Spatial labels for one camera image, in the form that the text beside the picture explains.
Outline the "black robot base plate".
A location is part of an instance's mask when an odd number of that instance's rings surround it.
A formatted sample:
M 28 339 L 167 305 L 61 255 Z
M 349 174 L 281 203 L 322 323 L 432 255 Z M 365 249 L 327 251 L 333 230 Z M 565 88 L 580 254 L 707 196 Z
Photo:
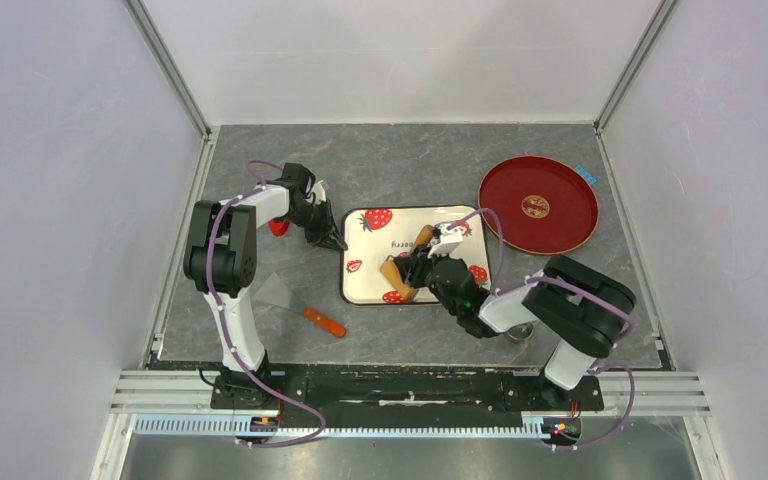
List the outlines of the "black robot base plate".
M 274 364 L 254 382 L 215 366 L 214 410 L 248 411 L 258 426 L 330 429 L 514 427 L 523 413 L 603 411 L 593 376 L 565 391 L 534 371 L 383 365 Z

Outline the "orange handled metal scraper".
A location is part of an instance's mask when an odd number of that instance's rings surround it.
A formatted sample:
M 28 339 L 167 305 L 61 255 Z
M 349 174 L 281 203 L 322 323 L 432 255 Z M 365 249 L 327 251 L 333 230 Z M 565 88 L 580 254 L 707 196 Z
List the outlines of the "orange handled metal scraper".
M 255 293 L 254 299 L 295 312 L 337 338 L 343 338 L 347 334 L 345 326 L 300 299 L 276 273 L 268 277 Z

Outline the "white strawberry print tray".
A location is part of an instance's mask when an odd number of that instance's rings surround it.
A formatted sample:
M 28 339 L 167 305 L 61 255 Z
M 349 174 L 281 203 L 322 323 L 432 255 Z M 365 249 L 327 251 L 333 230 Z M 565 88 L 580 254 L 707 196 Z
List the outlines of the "white strawberry print tray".
M 352 210 L 343 219 L 348 249 L 342 252 L 341 295 L 354 305 L 435 304 L 436 298 L 422 288 L 410 302 L 404 300 L 380 272 L 388 258 L 407 256 L 421 228 L 456 221 L 472 213 L 468 205 L 419 207 L 370 207 Z M 452 256 L 464 260 L 479 285 L 489 287 L 491 262 L 488 260 L 482 218 L 468 220 L 459 227 L 463 243 Z

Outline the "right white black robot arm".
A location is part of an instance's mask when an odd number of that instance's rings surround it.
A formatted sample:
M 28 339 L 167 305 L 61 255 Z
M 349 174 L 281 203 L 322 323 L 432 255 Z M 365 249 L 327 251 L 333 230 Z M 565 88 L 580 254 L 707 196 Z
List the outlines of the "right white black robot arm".
M 508 291 L 480 285 L 463 260 L 429 249 L 390 257 L 380 272 L 405 300 L 419 289 L 428 290 L 476 338 L 545 324 L 559 337 L 537 382 L 540 400 L 551 408 L 572 401 L 591 366 L 628 334 L 637 303 L 626 285 L 565 255 L 551 257 L 542 270 Z

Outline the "wooden dough roller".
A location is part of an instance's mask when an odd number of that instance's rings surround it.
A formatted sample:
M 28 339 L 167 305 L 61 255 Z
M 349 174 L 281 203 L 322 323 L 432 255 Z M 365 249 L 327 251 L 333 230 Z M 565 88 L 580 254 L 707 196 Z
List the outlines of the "wooden dough roller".
M 432 238 L 433 227 L 431 225 L 424 225 L 414 240 L 411 249 L 407 253 L 399 255 L 399 258 L 412 256 L 418 249 L 427 246 Z M 379 271 L 403 300 L 410 302 L 414 299 L 417 289 L 410 286 L 404 280 L 403 275 L 398 270 L 395 257 L 388 256 L 381 264 Z

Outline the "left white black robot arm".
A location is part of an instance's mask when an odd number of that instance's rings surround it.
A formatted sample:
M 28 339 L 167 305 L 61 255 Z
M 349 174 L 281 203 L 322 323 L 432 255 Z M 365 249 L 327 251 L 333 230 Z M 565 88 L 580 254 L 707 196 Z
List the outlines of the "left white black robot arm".
M 191 212 L 183 272 L 211 308 L 223 349 L 213 387 L 230 391 L 251 408 L 267 405 L 274 393 L 267 351 L 251 305 L 257 270 L 257 230 L 269 223 L 301 228 L 313 247 L 348 249 L 339 232 L 324 182 L 299 163 L 246 194 L 199 200 Z

